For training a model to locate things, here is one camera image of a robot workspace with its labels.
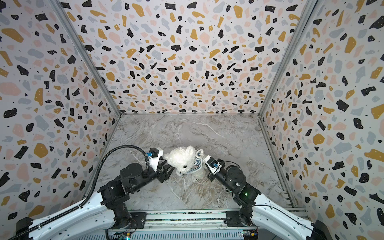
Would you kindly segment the white fluffy teddy bear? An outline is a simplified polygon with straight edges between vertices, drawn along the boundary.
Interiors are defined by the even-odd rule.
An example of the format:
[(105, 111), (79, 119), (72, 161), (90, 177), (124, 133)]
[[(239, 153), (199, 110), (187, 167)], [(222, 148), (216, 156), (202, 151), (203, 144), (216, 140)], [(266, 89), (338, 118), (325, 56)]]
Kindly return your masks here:
[[(168, 164), (175, 168), (176, 174), (178, 176), (186, 175), (185, 172), (191, 169), (195, 162), (195, 155), (197, 150), (193, 146), (188, 147), (178, 147), (169, 153), (164, 155), (164, 159), (168, 161)], [(200, 180), (205, 175), (205, 170), (202, 168), (192, 175), (195, 181)]]

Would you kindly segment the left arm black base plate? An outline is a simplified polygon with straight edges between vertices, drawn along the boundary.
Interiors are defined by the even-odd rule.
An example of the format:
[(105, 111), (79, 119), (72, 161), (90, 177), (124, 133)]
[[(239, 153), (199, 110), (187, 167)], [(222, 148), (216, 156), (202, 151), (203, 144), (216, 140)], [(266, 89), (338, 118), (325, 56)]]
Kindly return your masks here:
[(139, 230), (145, 227), (147, 212), (129, 212), (127, 216), (118, 217), (115, 223), (109, 227), (112, 230)]

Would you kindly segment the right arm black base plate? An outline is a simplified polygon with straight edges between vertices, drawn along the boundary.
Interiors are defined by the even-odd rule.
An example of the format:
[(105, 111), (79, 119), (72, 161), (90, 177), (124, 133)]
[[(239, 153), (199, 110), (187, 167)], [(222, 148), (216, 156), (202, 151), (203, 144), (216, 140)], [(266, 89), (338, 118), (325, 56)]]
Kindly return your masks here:
[(224, 223), (228, 227), (255, 227), (252, 223), (252, 210), (243, 208), (236, 211), (226, 211)]

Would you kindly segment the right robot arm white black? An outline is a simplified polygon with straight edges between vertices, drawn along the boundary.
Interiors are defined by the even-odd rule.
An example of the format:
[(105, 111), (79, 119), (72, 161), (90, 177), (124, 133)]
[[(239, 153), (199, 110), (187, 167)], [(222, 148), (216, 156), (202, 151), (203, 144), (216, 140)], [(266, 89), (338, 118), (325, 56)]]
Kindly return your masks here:
[(226, 167), (225, 162), (216, 160), (205, 165), (210, 171), (210, 181), (220, 182), (232, 194), (233, 201), (240, 206), (238, 215), (241, 224), (261, 227), (283, 240), (332, 239), (324, 223), (313, 223), (296, 216), (249, 184), (239, 166)]

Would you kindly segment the blue white striped knit sweater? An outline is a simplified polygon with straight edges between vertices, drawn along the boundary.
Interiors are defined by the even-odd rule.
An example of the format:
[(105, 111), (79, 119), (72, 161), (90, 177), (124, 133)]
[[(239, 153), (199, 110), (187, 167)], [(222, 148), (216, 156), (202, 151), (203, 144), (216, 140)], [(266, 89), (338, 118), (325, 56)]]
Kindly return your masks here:
[(199, 171), (202, 168), (202, 160), (203, 160), (203, 158), (204, 158), (204, 150), (203, 149), (197, 150), (196, 155), (195, 155), (194, 165), (191, 167), (190, 170), (185, 172), (185, 174), (186, 175), (194, 174), (197, 171)]

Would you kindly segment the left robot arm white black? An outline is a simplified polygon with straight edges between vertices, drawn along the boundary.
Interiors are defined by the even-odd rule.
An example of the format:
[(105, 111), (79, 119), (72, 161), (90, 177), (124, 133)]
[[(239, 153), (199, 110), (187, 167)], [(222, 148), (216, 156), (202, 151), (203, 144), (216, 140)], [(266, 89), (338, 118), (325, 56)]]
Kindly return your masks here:
[(138, 228), (140, 222), (132, 217), (126, 201), (152, 181), (163, 183), (168, 180), (173, 171), (174, 167), (166, 161), (160, 163), (156, 171), (150, 169), (148, 175), (145, 175), (142, 165), (130, 164), (120, 171), (119, 176), (76, 206), (42, 219), (26, 217), (18, 221), (13, 239), (52, 240), (58, 236), (76, 238), (99, 229)]

